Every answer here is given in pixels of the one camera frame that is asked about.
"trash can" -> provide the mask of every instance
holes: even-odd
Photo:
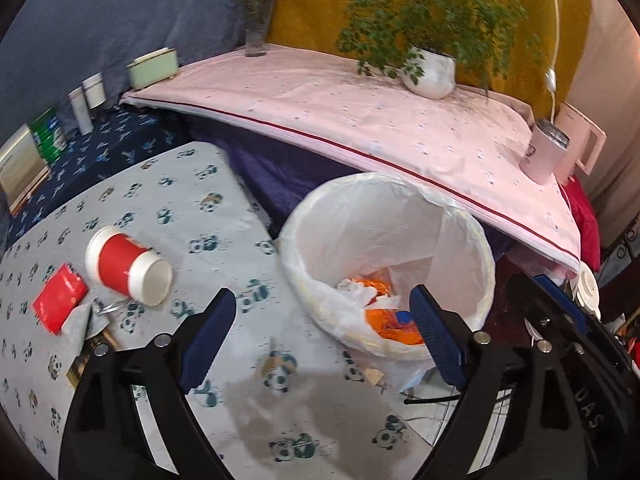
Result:
[[[364,309],[336,290],[343,279],[388,269],[404,309],[423,283],[474,331],[494,299],[494,259],[478,221],[439,191],[387,174],[345,176],[311,192],[284,225],[280,253],[313,320],[344,345],[381,358],[431,356],[424,344],[380,337]]]

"blue bottle cap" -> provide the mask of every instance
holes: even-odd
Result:
[[[402,325],[411,323],[413,320],[411,313],[408,310],[398,310],[396,312],[396,319],[398,320],[398,323]]]

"yellow curtain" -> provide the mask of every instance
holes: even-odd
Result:
[[[493,90],[529,103],[536,117],[551,110],[551,97],[545,89],[545,72],[555,43],[556,16],[554,0],[520,0],[529,15],[526,26],[542,38],[544,61],[537,66],[525,48],[526,35],[520,34],[513,52],[511,70],[506,80],[492,80]],[[278,0],[268,41],[271,43],[341,55],[335,39],[345,24],[344,9],[348,0]],[[558,102],[569,90],[584,49],[590,20],[591,0],[559,0],[561,9],[561,43],[556,63]],[[475,81],[458,74],[458,82]]]

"pink jar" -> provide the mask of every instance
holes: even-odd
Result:
[[[539,120],[531,134],[520,169],[533,182],[544,186],[569,146],[569,137],[547,119]]]

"metal screw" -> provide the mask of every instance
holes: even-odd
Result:
[[[104,343],[100,343],[97,347],[94,348],[94,355],[98,357],[102,357],[109,351],[109,346]]]
[[[545,339],[541,339],[538,341],[538,350],[540,350],[543,354],[548,354],[553,349],[551,343]]]
[[[157,335],[156,338],[154,339],[154,345],[156,345],[158,348],[164,348],[170,342],[171,342],[171,336],[168,334]]]
[[[474,341],[479,345],[488,345],[491,342],[491,336],[487,332],[475,332]]]

